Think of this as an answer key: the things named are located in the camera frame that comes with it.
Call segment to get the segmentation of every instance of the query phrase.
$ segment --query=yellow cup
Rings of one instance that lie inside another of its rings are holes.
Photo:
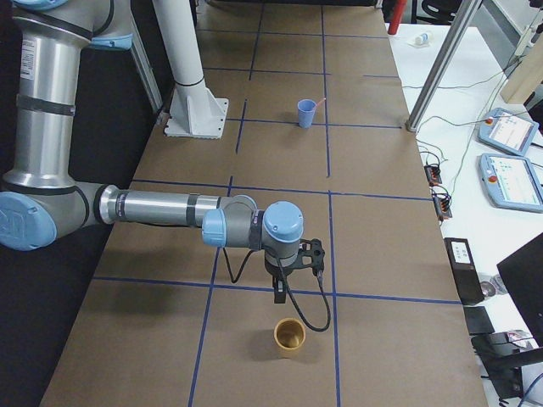
[[[280,320],[273,330],[273,338],[282,358],[293,358],[305,342],[305,326],[295,318]]]

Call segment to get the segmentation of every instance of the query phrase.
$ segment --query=white pillar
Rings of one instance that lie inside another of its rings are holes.
[[[165,133],[177,137],[220,138],[228,99],[205,86],[188,0],[153,0],[176,88]]]

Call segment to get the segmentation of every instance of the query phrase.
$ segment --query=blue tape line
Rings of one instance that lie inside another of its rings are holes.
[[[209,288],[210,286],[204,282],[174,282],[169,280],[151,280],[148,278],[94,276],[92,279],[103,282],[141,282],[142,284],[155,284],[163,286],[186,286],[200,288]]]
[[[327,93],[327,81],[326,81],[326,41],[324,35],[324,9],[321,6],[321,30],[322,30],[322,79],[324,81],[324,123],[326,125],[326,172],[329,178],[332,174],[332,164],[330,162],[330,135],[328,133],[328,93]]]
[[[366,78],[393,78],[393,79],[400,79],[398,75],[362,75],[362,77]]]
[[[275,31],[262,31],[262,34],[269,34],[273,36],[321,36],[322,34],[305,34],[299,32],[275,32]]]
[[[206,282],[175,282],[172,280],[152,280],[149,278],[133,278],[133,277],[110,277],[110,276],[94,276],[93,280],[102,282],[130,282],[135,284],[150,284],[157,286],[181,286],[181,287],[196,287],[196,288],[210,288],[211,285]],[[255,291],[255,292],[273,292],[272,288],[268,287],[251,287],[251,286],[238,286],[229,284],[213,284],[213,288],[219,288],[224,290],[242,290],[242,291]],[[293,290],[293,293],[300,295],[321,295],[318,291],[311,290]],[[384,295],[370,295],[370,294],[356,294],[356,293],[330,293],[325,292],[328,297],[335,296],[341,298],[359,298],[359,299],[380,299],[384,301],[400,301],[408,303],[429,303],[429,304],[462,304],[460,301],[448,300],[448,299],[434,299],[434,298],[409,298],[409,297],[391,297]]]
[[[247,99],[244,101],[244,110],[241,113],[241,124],[239,125],[238,140],[236,141],[236,154],[239,152],[239,143],[241,142],[241,132],[244,129],[245,110],[247,109]]]
[[[370,40],[388,40],[387,36],[354,36],[346,34],[326,34],[325,36],[332,36],[336,38],[367,38]]]
[[[304,72],[301,70],[253,70],[253,72],[262,72],[266,74],[322,75],[322,72]]]
[[[253,48],[253,58],[251,60],[251,71],[249,72],[249,80],[253,77],[253,69],[255,68],[255,59],[256,59],[256,48],[258,47],[258,41],[260,40],[260,28],[262,27],[262,19],[264,18],[264,6],[266,4],[262,3],[260,7],[260,20],[258,22],[258,31],[256,32],[255,46]]]
[[[227,119],[230,121],[239,121],[239,119]],[[298,125],[297,121],[281,121],[281,120],[264,120],[264,119],[245,119],[245,121],[251,121],[255,123],[276,123],[279,125]],[[401,125],[358,125],[358,124],[338,124],[338,123],[313,123],[312,125],[325,125],[328,127],[367,127],[372,129],[401,129]]]
[[[322,36],[322,34],[310,34],[310,33],[300,33],[300,32],[275,32],[275,31],[260,31],[260,25],[258,31],[241,31],[241,30],[216,30],[211,28],[197,28],[196,31],[207,31],[207,32],[234,32],[238,34],[271,34],[275,36]],[[337,38],[367,38],[371,40],[388,40],[387,36],[356,36],[356,35],[345,35],[345,34],[324,34],[324,36],[333,36]]]
[[[246,189],[248,191],[271,191],[271,192],[292,192],[292,193],[314,193],[317,195],[327,195],[324,191],[308,191],[304,189],[284,189],[284,188],[265,188],[265,187],[245,187],[242,185],[233,186],[232,189]]]
[[[341,375],[340,375],[340,370],[339,370],[338,300],[337,300],[337,292],[336,292],[336,261],[335,261],[335,247],[334,247],[334,238],[333,238],[333,202],[332,202],[332,194],[330,191],[328,191],[328,219],[329,219],[329,227],[330,227],[330,263],[332,264],[333,348],[334,348],[334,355],[335,355],[335,372],[336,372],[336,403],[337,403],[337,407],[341,407]]]
[[[402,303],[462,305],[460,301],[451,300],[451,299],[392,297],[388,295],[369,295],[369,294],[350,294],[350,293],[337,293],[336,296],[341,297],[341,298],[381,299],[384,301],[400,301]]]
[[[222,288],[225,290],[239,290],[239,291],[254,291],[254,292],[265,292],[273,293],[273,288],[268,287],[250,287],[250,286],[235,286],[227,284],[215,284],[215,288]]]
[[[233,72],[250,72],[251,69],[246,70],[243,68],[220,68],[220,67],[204,67],[203,70],[225,70]],[[264,74],[294,74],[294,75],[322,75],[322,72],[304,72],[301,70],[252,70],[253,72],[260,72]]]
[[[312,191],[306,189],[289,189],[289,188],[268,188],[268,187],[248,187],[244,185],[220,185],[220,184],[205,184],[197,182],[175,182],[175,181],[154,181],[154,180],[143,180],[135,179],[134,182],[149,183],[149,184],[163,184],[163,185],[180,185],[188,187],[213,187],[213,188],[230,188],[234,189],[246,189],[248,191],[270,191],[270,192],[291,192],[291,193],[309,193],[317,195],[328,195],[329,193],[337,196],[344,197],[363,197],[363,198],[379,198],[379,199],[403,199],[408,201],[432,201],[432,198],[420,198],[420,197],[402,197],[400,195],[379,195],[372,193],[361,193],[361,192],[326,192],[326,191]]]
[[[228,182],[228,191],[227,191],[227,197],[230,196],[230,192],[232,192],[232,185],[234,183],[234,176],[230,176],[230,181]]]
[[[180,185],[185,187],[211,187],[211,188],[228,188],[228,185],[221,184],[205,184],[199,182],[177,182],[177,181],[156,181],[156,180],[144,180],[136,178],[132,182],[141,182],[143,184],[162,184],[162,185]]]
[[[243,68],[216,68],[216,67],[203,67],[203,70],[233,70],[234,72],[250,72],[251,70],[244,70]]]
[[[204,320],[202,322],[202,330],[200,331],[200,339],[198,342],[198,352],[196,353],[196,361],[194,362],[193,381],[190,385],[190,394],[188,396],[188,407],[192,407],[194,401],[194,392],[196,391],[196,382],[198,381],[198,372],[200,367],[200,360],[202,357],[202,349],[204,347],[205,329],[207,328],[207,320],[210,316],[211,297],[213,296],[213,282],[215,281],[215,275],[217,272],[217,261],[219,259],[219,249],[216,250],[215,263],[213,264],[213,273],[211,274],[210,288],[207,294],[207,301],[205,303]]]
[[[196,28],[195,31],[202,32],[234,32],[237,34],[258,34],[258,31],[241,31],[241,30],[217,30],[212,28]]]
[[[263,120],[263,119],[245,119],[253,123],[277,123],[280,125],[298,125],[297,121],[277,121],[277,120]]]
[[[358,193],[358,192],[331,192],[332,195],[340,197],[364,197],[364,198],[379,198],[379,199],[403,199],[407,201],[432,201],[432,198],[420,198],[420,197],[402,197],[400,195],[378,195],[372,193]]]
[[[330,123],[328,125],[331,125],[333,127],[369,127],[374,129],[401,129],[401,125],[358,125],[358,124],[350,124],[350,125],[344,125],[339,123]]]

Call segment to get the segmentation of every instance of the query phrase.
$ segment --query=white desk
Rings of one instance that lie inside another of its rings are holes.
[[[396,65],[403,86],[422,86],[434,62],[449,27],[434,25],[401,25],[396,36],[390,37]],[[431,31],[434,39],[430,47],[415,48],[408,41],[425,31]],[[441,86],[469,86],[485,81],[500,72],[492,52],[486,46],[479,31],[471,27],[445,73]],[[440,116],[454,123],[467,123],[479,119],[480,114],[495,107],[503,107],[515,113],[524,111],[522,105],[510,105],[503,101],[499,93],[492,106],[484,105],[500,82],[503,75],[468,89],[439,89],[430,104],[424,121],[431,116]],[[417,101],[420,89],[404,88],[408,109],[411,111]],[[468,239],[473,260],[479,273],[492,276],[498,273],[496,264],[509,254],[522,247],[543,231],[543,215],[507,209],[497,209],[490,205],[479,181],[477,157],[482,153],[499,153],[477,141],[473,131],[475,125],[456,127],[440,119],[431,119],[423,124],[417,138],[439,146],[448,159],[441,165],[443,185],[452,192],[452,179],[460,168],[461,158],[468,140],[462,171],[457,178],[452,198],[452,219],[441,227],[443,237],[463,237]],[[539,144],[543,137],[534,139]],[[433,153],[436,148],[428,147]],[[531,147],[527,156],[532,162],[543,164],[543,150]],[[536,168],[540,181],[543,170]],[[495,296],[482,303],[497,332],[511,329],[528,331],[514,303],[508,295]],[[497,405],[497,396],[490,381],[484,381],[489,405]]]

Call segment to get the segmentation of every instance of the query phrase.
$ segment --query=straw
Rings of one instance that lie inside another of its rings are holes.
[[[317,110],[317,108],[322,105],[324,103],[324,101],[326,100],[326,98],[322,98],[321,100],[319,100],[319,102],[315,105],[315,107],[313,108],[313,110]]]

